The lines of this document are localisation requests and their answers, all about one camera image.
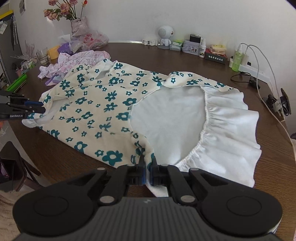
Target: brown chair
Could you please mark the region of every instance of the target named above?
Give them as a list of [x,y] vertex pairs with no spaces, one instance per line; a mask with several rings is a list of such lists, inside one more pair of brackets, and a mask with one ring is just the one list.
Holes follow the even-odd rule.
[[20,156],[20,153],[12,142],[7,142],[0,151],[0,162],[10,177],[9,181],[0,183],[0,190],[5,192],[12,190],[19,191],[23,185],[34,190],[43,187],[32,174],[33,172],[37,176],[40,176],[41,173]]

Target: wall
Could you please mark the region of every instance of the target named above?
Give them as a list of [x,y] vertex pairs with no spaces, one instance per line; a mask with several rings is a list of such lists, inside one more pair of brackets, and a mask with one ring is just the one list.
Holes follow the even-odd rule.
[[[10,0],[22,49],[24,40],[34,43],[35,49],[51,48],[57,45],[57,36],[70,33],[69,21],[44,18],[47,0],[25,3],[27,10],[21,16],[19,0]],[[289,96],[294,114],[287,118],[287,125],[290,133],[296,132],[296,10],[285,0],[89,0],[83,15],[91,28],[106,33],[110,41],[157,39],[157,28],[169,24],[175,30],[174,39],[199,33],[208,46],[226,44],[228,56],[240,42],[259,46],[273,67],[278,87]],[[256,65],[251,51],[249,55]],[[258,59],[260,69],[272,79],[263,57]]]

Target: wooden table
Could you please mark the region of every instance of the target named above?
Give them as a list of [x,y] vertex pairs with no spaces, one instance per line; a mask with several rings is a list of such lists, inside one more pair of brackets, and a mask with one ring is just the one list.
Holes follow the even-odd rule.
[[[102,50],[110,54],[112,61],[118,60],[166,75],[172,71],[194,72],[244,93],[244,102],[249,109],[260,114],[256,136],[262,155],[255,170],[255,187],[280,201],[283,218],[277,235],[285,241],[291,241],[296,225],[296,167],[293,149],[283,128],[261,103],[257,90],[248,84],[230,81],[235,72],[228,66],[195,55],[128,43],[110,43]],[[50,89],[45,86],[45,80],[37,78],[38,74],[38,68],[30,70],[27,84],[19,91],[34,101],[39,99],[42,92]],[[262,96],[267,96],[270,93],[267,84],[260,85]],[[112,167],[81,154],[39,128],[27,128],[20,120],[10,121],[10,125],[28,156],[52,183],[98,167],[113,170]],[[146,187],[131,187],[129,195],[153,196]]]

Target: green liquid bottle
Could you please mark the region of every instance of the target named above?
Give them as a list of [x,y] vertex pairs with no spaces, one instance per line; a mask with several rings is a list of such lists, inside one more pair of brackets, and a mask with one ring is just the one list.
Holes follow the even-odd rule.
[[242,60],[242,44],[239,45],[239,47],[237,48],[237,51],[235,52],[235,55],[233,58],[232,70],[238,72],[241,60]]

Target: pink rose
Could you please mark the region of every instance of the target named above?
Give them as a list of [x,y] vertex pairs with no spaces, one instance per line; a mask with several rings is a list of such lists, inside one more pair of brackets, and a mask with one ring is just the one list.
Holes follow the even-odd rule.
[[49,11],[48,9],[45,9],[45,10],[43,11],[43,13],[44,13],[44,17],[47,17],[47,16],[50,15],[50,11]]
[[54,6],[59,0],[48,0],[50,6]]
[[57,13],[51,12],[47,17],[49,20],[57,19]]
[[70,5],[68,3],[62,3],[60,8],[61,14],[67,15],[70,12]]
[[76,5],[78,3],[77,0],[69,0],[71,6]]

